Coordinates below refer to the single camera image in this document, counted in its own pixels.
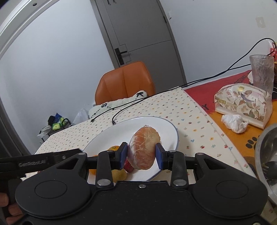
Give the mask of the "person's left hand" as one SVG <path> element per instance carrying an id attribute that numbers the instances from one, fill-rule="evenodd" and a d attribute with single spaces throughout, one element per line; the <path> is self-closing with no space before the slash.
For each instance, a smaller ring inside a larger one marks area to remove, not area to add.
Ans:
<path id="1" fill-rule="evenodd" d="M 14 224 L 24 216 L 23 212 L 20 210 L 17 203 L 9 205 L 9 199 L 7 194 L 1 193 L 0 202 L 1 202 L 1 207 L 7 207 L 8 212 L 11 215 L 6 218 L 7 224 Z"/>

